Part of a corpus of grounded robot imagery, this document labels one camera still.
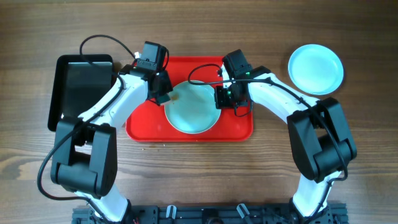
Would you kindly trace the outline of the green brown sponge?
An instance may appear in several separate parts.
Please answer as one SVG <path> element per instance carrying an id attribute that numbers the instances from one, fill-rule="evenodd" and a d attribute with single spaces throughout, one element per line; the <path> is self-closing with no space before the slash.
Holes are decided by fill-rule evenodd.
<path id="1" fill-rule="evenodd" d="M 167 103 L 170 103 L 171 101 L 172 101 L 172 99 L 171 99 L 171 97 L 169 96 L 168 93 L 165 93 L 165 94 L 163 94 L 163 95 L 156 96 L 156 98 L 155 98 L 155 102 L 156 102 L 159 106 L 166 105 Z"/>

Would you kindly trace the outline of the white plate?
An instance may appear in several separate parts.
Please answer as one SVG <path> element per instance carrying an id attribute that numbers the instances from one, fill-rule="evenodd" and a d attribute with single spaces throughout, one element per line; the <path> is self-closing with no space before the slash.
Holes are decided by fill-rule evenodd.
<path id="1" fill-rule="evenodd" d="M 221 110 L 215 106 L 215 89 L 197 81 L 185 81 L 170 92 L 171 102 L 164 106 L 167 121 L 185 134 L 199 134 L 211 129 L 219 120 Z"/>
<path id="2" fill-rule="evenodd" d="M 328 95 L 344 80 L 341 59 L 328 47 L 307 44 L 297 48 L 289 58 L 287 70 L 297 88 L 311 95 Z"/>

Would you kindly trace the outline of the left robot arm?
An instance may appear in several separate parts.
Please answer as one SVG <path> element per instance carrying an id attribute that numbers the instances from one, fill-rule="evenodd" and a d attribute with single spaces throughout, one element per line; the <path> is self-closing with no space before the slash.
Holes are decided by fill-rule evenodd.
<path id="1" fill-rule="evenodd" d="M 50 178 L 84 200 L 104 223 L 137 223 L 130 201 L 114 183 L 118 170 L 117 131 L 131 113 L 149 100 L 157 105 L 170 101 L 172 91 L 166 71 L 169 50 L 145 42 L 143 52 L 133 56 L 115 75 L 111 89 L 90 109 L 76 118 L 61 119 L 55 143 L 44 159 L 37 176 L 39 191 L 42 174 L 51 162 Z"/>

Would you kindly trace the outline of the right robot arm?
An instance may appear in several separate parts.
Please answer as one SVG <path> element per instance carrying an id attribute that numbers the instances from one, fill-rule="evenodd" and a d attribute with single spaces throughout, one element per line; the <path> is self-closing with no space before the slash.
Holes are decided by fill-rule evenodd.
<path id="1" fill-rule="evenodd" d="M 253 68 L 241 50 L 222 58 L 222 85 L 215 90 L 217 108 L 236 110 L 257 103 L 288 127 L 292 157 L 301 173 L 291 199 L 299 223 L 311 223 L 327 208 L 335 182 L 348 178 L 348 164 L 357 149 L 340 103 L 299 93 L 268 68 Z"/>

